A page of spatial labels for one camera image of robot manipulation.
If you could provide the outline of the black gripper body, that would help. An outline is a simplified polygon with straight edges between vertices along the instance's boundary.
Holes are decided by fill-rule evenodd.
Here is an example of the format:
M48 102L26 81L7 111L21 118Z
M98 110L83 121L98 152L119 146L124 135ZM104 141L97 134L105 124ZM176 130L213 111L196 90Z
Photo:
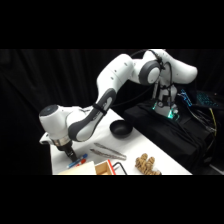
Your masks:
M55 145L59 151L64 151L67 154L70 154L72 152L72 141L71 140L66 141L66 142L61 142L59 140L56 140Z

